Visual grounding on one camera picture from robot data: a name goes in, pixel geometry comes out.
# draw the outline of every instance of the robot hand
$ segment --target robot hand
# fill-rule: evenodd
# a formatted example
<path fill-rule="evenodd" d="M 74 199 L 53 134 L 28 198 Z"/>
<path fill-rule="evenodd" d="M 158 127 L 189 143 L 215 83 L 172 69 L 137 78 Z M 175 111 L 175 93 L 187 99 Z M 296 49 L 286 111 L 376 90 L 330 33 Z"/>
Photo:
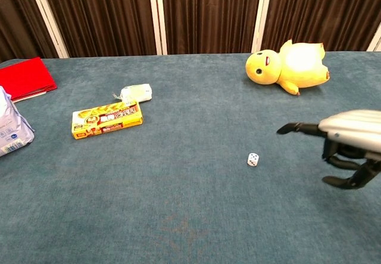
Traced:
<path fill-rule="evenodd" d="M 364 187 L 381 171 L 381 111 L 352 110 L 328 117 L 319 124 L 288 123 L 277 133 L 302 132 L 325 139 L 322 159 L 355 173 L 346 179 L 325 176 L 323 181 L 350 190 Z M 342 160 L 365 159 L 365 163 Z"/>

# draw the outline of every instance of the stuffed animal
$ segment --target stuffed animal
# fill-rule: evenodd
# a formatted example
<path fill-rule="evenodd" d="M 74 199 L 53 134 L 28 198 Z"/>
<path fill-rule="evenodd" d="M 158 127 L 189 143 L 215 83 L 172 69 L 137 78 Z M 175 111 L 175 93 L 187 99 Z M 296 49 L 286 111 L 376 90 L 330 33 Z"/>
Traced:
<path fill-rule="evenodd" d="M 285 42 L 279 53 L 270 49 L 250 55 L 246 61 L 248 77 L 258 84 L 278 83 L 290 94 L 300 95 L 299 88 L 327 82 L 329 71 L 323 65 L 323 44 Z"/>

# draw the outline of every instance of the tissue package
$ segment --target tissue package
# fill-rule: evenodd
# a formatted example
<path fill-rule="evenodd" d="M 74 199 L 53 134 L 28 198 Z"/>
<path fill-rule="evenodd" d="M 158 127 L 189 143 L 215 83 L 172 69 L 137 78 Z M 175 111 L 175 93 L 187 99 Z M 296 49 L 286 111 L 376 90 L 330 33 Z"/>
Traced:
<path fill-rule="evenodd" d="M 34 138 L 34 130 L 18 112 L 11 95 L 0 86 L 0 156 L 27 145 Z"/>
<path fill-rule="evenodd" d="M 121 99 L 122 102 L 129 103 L 133 100 L 144 102 L 152 99 L 152 88 L 149 83 L 130 85 L 123 88 L 120 96 L 113 94 L 114 98 Z"/>

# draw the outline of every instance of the dice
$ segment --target dice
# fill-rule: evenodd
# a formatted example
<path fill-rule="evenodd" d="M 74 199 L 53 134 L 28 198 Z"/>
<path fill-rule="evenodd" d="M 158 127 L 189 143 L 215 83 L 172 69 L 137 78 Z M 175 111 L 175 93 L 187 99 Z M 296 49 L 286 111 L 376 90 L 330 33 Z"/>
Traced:
<path fill-rule="evenodd" d="M 259 156 L 255 153 L 250 153 L 248 157 L 248 165 L 252 167 L 256 167 L 258 164 Z"/>

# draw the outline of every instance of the brown curtain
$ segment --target brown curtain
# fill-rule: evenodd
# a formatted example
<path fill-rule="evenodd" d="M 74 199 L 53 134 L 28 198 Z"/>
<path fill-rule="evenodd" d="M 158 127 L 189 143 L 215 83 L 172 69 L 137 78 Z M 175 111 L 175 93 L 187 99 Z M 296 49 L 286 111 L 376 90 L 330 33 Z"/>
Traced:
<path fill-rule="evenodd" d="M 57 58 L 35 0 L 0 0 L 0 62 L 13 58 Z"/>
<path fill-rule="evenodd" d="M 163 0 L 169 54 L 250 52 L 259 0 Z"/>
<path fill-rule="evenodd" d="M 150 0 L 48 0 L 69 56 L 156 54 Z"/>
<path fill-rule="evenodd" d="M 288 39 L 327 51 L 365 51 L 381 22 L 381 0 L 270 0 L 262 49 Z"/>

